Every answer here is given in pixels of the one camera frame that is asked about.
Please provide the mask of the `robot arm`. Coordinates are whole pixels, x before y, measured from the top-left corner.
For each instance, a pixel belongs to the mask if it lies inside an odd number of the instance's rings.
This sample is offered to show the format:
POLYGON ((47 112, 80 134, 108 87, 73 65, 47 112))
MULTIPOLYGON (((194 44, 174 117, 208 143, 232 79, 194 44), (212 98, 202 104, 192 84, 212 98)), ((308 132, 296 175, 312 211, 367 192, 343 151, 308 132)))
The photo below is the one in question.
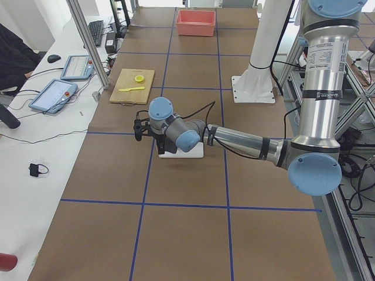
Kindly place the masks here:
POLYGON ((272 140, 205 120, 182 117, 171 101, 149 105, 143 134, 159 153, 190 152, 197 144, 221 146, 241 157, 266 160, 285 169, 292 185, 310 196, 324 196, 342 180, 340 144, 335 137, 349 40, 359 31, 364 1, 303 1, 302 38, 308 45, 299 131, 292 139, 272 140))

